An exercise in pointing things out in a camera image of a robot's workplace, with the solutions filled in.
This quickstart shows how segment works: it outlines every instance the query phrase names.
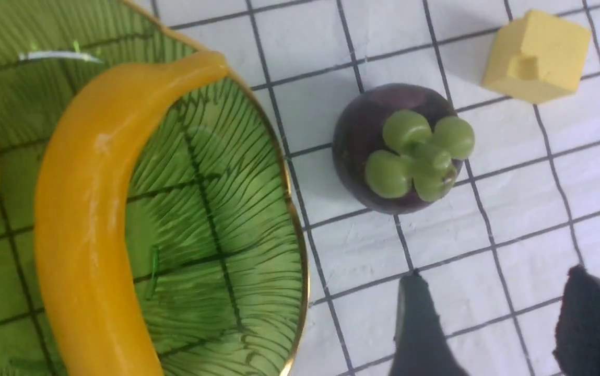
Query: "plate rim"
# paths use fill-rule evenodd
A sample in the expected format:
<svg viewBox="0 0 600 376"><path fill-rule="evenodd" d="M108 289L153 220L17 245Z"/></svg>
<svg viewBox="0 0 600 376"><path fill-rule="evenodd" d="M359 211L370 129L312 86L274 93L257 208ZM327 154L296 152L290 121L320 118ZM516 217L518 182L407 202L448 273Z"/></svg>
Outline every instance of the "plate rim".
<svg viewBox="0 0 600 376"><path fill-rule="evenodd" d="M163 35L168 38L172 38L180 43L188 45L189 47L197 50L197 51L209 51L209 49L199 43L192 38L175 31L173 29L168 28L165 24L161 23L159 19L157 19L154 15L150 14L146 9L140 7L137 3L133 3L133 0L116 0L117 2L123 4L124 6L132 9L134 12L138 13L142 17L151 21L156 28L158 28ZM281 151L281 145L279 145L279 140L276 138L276 133L274 132L274 128L269 121L269 117L265 113L263 107L260 102L256 98L255 94L251 90L250 86L245 83L240 75L238 75L231 67L228 65L228 78L235 81L235 83L240 87L240 89L246 94L248 99L254 104L258 113L260 114L260 119L265 126L265 129L268 132L269 138L272 141L274 147L274 153L276 155L276 162L281 170L281 174L285 178L285 183L283 184L284 190L284 199L286 202L286 208L288 209L288 213L290 214L290 219L293 224L293 228L295 229L295 238L298 241L298 248L300 251L300 263L302 264L302 301L300 302L300 315L298 317L298 327L295 332L295 340L293 341L290 347L290 356L286 360L285 366L281 369L281 373L279 376L288 376L290 373L290 369L295 363L295 359L297 358L298 348L300 346L300 340L302 339L302 333L304 332L304 326L307 321L307 312L309 311L309 291L310 291L310 281L309 281L309 255L307 254L307 245L304 241L304 231L302 231L302 224L300 224L300 217L298 215L297 208L295 208L295 204L292 200L292 186L290 184L290 173L288 171L288 167L286 166L286 160Z"/></svg>

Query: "white grid tablecloth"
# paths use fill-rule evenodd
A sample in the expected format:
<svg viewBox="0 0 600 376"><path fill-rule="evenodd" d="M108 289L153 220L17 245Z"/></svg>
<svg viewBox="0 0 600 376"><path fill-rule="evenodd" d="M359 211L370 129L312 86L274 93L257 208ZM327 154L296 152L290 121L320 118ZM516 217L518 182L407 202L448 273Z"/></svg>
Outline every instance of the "white grid tablecloth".
<svg viewBox="0 0 600 376"><path fill-rule="evenodd" d="M293 376L387 374L397 280L412 268L470 374L560 374L567 270L600 277L600 0L137 2L224 52L277 127L311 259ZM576 95L531 105L479 87L495 32L529 8L593 33ZM345 105L394 81L438 91L477 136L448 197L398 217L350 197L330 152Z"/></svg>

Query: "green glass plate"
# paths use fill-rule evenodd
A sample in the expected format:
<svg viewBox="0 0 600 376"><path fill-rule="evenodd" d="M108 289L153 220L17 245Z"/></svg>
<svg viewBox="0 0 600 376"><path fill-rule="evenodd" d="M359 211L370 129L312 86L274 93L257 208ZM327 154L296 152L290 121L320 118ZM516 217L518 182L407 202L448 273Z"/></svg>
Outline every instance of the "green glass plate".
<svg viewBox="0 0 600 376"><path fill-rule="evenodd" d="M63 110L108 67L200 48L123 1L0 0L0 376L66 374L35 276L32 211ZM149 140L126 243L166 374L288 372L307 313L304 237L269 121L234 74L183 96Z"/></svg>

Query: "yellow cube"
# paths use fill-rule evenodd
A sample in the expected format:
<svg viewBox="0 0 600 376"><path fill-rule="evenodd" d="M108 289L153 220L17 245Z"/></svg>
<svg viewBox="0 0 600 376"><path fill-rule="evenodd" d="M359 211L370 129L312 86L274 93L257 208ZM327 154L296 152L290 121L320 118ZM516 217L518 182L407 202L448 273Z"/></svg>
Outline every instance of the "yellow cube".
<svg viewBox="0 0 600 376"><path fill-rule="evenodd" d="M591 33L540 10L504 26L490 53L483 87L534 104L579 88Z"/></svg>

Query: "yellow banana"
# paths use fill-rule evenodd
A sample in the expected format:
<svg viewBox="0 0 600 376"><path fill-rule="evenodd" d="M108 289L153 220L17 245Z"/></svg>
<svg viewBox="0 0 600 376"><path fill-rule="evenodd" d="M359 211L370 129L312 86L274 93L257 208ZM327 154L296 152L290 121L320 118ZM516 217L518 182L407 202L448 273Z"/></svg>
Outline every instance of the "yellow banana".
<svg viewBox="0 0 600 376"><path fill-rule="evenodd" d="M227 74L216 52L121 64L83 88L59 120L35 194L35 259L70 375L162 376L126 251L128 184L168 108Z"/></svg>

